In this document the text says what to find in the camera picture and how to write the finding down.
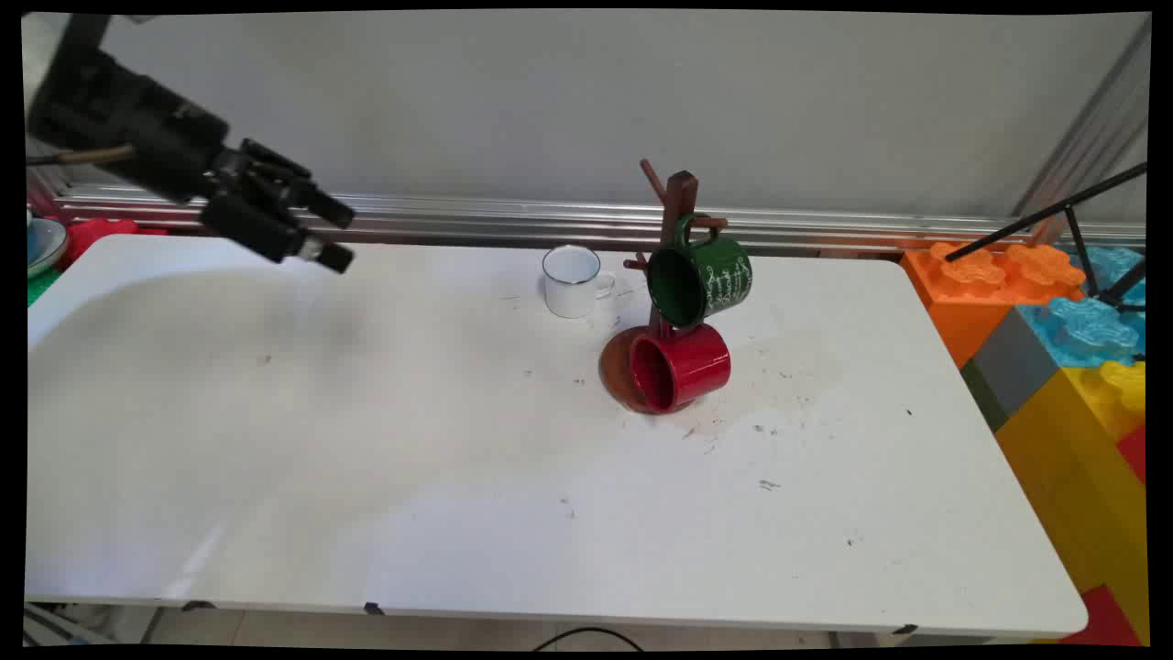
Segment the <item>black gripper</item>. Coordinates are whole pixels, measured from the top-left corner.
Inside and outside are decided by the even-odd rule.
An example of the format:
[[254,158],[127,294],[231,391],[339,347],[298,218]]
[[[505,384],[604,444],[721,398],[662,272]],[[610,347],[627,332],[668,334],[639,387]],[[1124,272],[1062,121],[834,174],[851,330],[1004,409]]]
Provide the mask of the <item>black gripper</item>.
[[[70,151],[131,147],[129,159],[100,164],[144,191],[188,204],[216,193],[208,170],[223,154],[228,123],[93,46],[63,47],[32,102],[32,137]],[[252,195],[219,192],[201,211],[203,226],[273,263],[314,261],[344,274],[355,252],[301,225],[305,209],[347,229],[355,209],[312,179],[301,164],[256,140],[244,138],[242,185]]]

